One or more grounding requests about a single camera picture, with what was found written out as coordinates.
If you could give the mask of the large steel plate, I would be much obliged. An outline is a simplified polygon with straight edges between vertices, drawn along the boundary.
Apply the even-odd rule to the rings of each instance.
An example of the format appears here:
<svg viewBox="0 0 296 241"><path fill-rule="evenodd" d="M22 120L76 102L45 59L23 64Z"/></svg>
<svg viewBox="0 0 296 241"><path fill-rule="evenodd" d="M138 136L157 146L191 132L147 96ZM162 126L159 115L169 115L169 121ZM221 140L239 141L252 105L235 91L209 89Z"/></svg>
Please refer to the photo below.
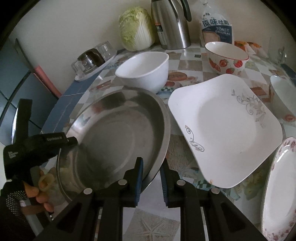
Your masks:
<svg viewBox="0 0 296 241"><path fill-rule="evenodd" d="M138 157L144 161L142 189L146 189L165 159L170 134L169 112L156 94L132 88L100 97L78 115L66 134L77 143L58 155L61 193L72 201L85 188L107 188L122 179Z"/></svg>

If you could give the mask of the white square floral plate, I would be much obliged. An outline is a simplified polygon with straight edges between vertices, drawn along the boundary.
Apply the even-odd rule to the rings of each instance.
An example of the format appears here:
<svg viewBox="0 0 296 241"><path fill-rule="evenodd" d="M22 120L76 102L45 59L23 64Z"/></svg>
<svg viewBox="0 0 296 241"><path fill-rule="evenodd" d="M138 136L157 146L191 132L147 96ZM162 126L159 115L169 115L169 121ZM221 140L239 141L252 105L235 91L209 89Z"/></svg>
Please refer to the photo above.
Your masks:
<svg viewBox="0 0 296 241"><path fill-rule="evenodd" d="M168 106L204 178L220 188L242 182L282 142L278 119L234 75L178 88Z"/></svg>

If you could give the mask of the pink floral round plate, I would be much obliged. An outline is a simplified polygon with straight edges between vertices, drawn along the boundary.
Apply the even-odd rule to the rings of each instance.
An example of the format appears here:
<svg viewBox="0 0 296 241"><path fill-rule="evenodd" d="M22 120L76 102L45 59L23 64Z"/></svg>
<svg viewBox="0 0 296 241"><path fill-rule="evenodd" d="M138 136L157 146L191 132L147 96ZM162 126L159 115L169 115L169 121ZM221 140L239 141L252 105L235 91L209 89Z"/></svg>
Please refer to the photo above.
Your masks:
<svg viewBox="0 0 296 241"><path fill-rule="evenodd" d="M261 232L267 240L285 240L295 226L295 137L276 151L261 208Z"/></svg>

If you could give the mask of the blue checked tablecloth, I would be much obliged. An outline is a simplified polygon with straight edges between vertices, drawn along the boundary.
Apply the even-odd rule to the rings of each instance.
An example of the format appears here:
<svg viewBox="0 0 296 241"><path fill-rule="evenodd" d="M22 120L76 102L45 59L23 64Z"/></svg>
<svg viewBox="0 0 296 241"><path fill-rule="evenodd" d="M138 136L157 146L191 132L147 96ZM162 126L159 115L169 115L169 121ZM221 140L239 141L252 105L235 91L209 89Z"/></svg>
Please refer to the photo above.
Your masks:
<svg viewBox="0 0 296 241"><path fill-rule="evenodd" d="M54 108L50 112L41 133L62 132L65 125L69 123L69 116L74 107L93 83L95 77L91 77L82 82L74 81L65 93L59 98Z"/></svg>

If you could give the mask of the white tray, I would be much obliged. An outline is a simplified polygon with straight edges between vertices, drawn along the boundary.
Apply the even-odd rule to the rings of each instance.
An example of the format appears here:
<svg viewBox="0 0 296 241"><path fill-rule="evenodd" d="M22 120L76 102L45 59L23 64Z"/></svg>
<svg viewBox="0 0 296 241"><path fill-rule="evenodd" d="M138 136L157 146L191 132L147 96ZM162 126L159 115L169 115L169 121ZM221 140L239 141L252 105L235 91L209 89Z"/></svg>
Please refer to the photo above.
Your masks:
<svg viewBox="0 0 296 241"><path fill-rule="evenodd" d="M93 75L95 75L96 73L99 73L101 70L103 70L108 64L111 63L111 61L116 57L117 55L113 55L109 60L107 60L104 64L102 64L99 67L94 68L90 73L87 74L82 74L82 76L78 76L76 75L74 80L77 82L81 82L84 81L90 77L92 77Z"/></svg>

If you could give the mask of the plain white bowl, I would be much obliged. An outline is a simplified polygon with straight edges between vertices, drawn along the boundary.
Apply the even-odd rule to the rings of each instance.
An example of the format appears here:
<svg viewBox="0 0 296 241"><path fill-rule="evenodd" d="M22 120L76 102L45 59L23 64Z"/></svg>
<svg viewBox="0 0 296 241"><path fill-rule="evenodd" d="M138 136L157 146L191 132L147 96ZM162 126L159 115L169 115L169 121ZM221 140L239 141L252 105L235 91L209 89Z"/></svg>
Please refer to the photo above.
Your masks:
<svg viewBox="0 0 296 241"><path fill-rule="evenodd" d="M123 85L158 93L166 84L169 55L165 52L139 53L121 64L115 71Z"/></svg>

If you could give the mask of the glass coffee pot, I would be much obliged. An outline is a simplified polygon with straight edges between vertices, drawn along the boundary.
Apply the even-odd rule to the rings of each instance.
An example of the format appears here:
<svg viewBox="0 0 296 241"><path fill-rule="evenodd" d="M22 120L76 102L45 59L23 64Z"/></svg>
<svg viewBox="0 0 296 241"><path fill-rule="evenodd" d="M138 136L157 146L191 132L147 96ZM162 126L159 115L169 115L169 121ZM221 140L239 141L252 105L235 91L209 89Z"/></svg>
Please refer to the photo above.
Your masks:
<svg viewBox="0 0 296 241"><path fill-rule="evenodd" d="M95 48L85 51L77 58L77 60L79 61L84 73L91 72L94 68L105 63L104 58Z"/></svg>

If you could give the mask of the small upturned glass cup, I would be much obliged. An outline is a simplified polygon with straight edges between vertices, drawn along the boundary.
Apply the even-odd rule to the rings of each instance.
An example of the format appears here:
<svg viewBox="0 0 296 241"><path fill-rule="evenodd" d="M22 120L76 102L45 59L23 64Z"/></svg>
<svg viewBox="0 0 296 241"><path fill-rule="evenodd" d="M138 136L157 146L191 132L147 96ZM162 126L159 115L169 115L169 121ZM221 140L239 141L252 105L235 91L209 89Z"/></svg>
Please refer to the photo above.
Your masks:
<svg viewBox="0 0 296 241"><path fill-rule="evenodd" d="M108 61L117 54L116 49L114 49L108 41L98 44L95 48L99 51L105 61Z"/></svg>

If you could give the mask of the strawberry pattern bowl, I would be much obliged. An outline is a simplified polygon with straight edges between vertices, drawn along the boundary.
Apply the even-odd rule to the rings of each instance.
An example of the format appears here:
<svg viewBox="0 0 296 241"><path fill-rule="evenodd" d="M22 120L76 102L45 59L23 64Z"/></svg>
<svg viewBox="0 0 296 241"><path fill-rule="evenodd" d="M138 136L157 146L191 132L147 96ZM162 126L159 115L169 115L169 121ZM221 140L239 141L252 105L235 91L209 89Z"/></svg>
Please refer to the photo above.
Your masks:
<svg viewBox="0 0 296 241"><path fill-rule="evenodd" d="M240 76L249 60L249 55L233 44L208 42L205 44L208 62L217 74Z"/></svg>

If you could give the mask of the napa cabbage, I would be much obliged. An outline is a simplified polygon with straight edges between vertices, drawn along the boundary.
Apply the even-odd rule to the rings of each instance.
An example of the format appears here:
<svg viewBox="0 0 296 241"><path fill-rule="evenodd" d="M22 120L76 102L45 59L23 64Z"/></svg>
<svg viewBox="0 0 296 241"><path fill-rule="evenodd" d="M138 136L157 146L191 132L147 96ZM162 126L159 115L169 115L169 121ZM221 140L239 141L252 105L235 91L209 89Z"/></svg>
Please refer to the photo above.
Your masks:
<svg viewBox="0 0 296 241"><path fill-rule="evenodd" d="M155 29L148 11L140 6L127 9L118 19L123 47L131 52L142 51L156 40Z"/></svg>

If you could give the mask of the white bowl with red print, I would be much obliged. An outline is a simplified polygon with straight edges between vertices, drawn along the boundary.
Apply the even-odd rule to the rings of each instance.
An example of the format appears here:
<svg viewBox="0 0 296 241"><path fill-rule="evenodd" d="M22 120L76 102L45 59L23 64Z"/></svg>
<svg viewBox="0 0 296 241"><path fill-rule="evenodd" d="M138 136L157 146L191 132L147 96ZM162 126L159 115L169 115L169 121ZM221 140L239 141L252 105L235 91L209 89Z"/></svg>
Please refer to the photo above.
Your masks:
<svg viewBox="0 0 296 241"><path fill-rule="evenodd" d="M273 75L270 77L269 95L274 115L295 122L295 86L289 79Z"/></svg>

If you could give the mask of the orange snack packet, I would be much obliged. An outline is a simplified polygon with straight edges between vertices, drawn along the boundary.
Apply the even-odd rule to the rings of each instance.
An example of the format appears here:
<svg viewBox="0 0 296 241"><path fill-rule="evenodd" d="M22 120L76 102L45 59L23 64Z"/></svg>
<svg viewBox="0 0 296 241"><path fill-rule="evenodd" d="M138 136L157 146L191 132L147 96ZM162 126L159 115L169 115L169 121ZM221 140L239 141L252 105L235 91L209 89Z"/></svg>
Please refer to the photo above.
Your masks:
<svg viewBox="0 0 296 241"><path fill-rule="evenodd" d="M234 41L234 45L249 55L265 56L266 52L261 45L254 42Z"/></svg>

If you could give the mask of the stainless steel thermos jug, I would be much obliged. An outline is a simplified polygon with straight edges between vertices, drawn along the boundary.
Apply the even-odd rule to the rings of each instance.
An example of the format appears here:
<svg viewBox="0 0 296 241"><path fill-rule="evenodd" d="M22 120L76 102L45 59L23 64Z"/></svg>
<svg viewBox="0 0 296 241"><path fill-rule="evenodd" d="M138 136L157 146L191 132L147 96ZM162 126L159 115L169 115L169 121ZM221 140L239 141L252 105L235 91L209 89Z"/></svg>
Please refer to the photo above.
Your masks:
<svg viewBox="0 0 296 241"><path fill-rule="evenodd" d="M191 46L188 23L192 21L192 15L187 0L151 1L151 13L163 49Z"/></svg>

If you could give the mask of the toast bread bag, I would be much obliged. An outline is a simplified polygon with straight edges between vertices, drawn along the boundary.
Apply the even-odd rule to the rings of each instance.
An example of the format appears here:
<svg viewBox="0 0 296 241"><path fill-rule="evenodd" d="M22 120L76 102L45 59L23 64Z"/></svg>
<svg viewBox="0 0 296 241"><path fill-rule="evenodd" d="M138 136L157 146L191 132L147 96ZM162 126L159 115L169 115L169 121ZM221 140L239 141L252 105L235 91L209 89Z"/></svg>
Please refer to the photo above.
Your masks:
<svg viewBox="0 0 296 241"><path fill-rule="evenodd" d="M234 44L232 24L218 11L203 1L203 11L199 17L200 39L204 47L208 42Z"/></svg>

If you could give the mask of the clear drinking glass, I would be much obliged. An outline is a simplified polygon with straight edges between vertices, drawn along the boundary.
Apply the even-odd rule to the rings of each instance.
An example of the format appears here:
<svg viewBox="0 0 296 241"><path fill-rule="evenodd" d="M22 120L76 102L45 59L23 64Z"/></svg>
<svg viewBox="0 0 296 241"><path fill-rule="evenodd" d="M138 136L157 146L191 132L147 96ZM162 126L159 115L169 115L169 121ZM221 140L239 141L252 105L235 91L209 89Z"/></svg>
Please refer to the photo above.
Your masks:
<svg viewBox="0 0 296 241"><path fill-rule="evenodd" d="M287 59L285 44L281 36L271 36L269 39L268 56L271 62L277 65L284 64Z"/></svg>

